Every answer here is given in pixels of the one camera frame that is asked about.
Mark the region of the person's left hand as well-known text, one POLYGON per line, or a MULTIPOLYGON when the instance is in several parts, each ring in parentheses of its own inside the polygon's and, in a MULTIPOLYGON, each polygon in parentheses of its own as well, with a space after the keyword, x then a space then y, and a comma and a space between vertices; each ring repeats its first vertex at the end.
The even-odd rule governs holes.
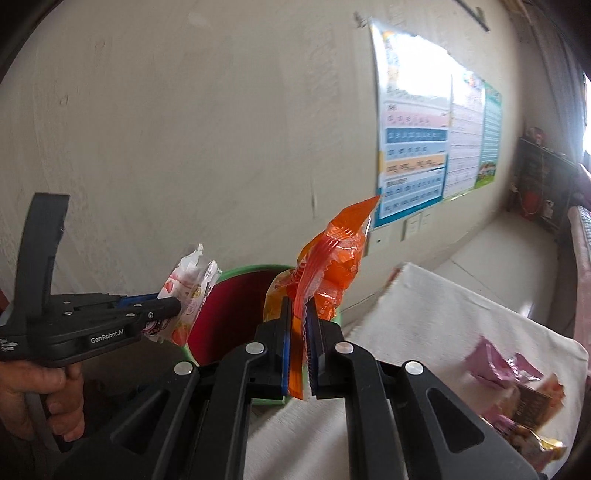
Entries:
POLYGON ((32 440, 34 427, 25 394, 46 395, 52 433, 66 442, 78 440, 85 429, 83 386, 81 363, 50 369, 27 361, 2 362, 1 421, 9 433, 32 440))

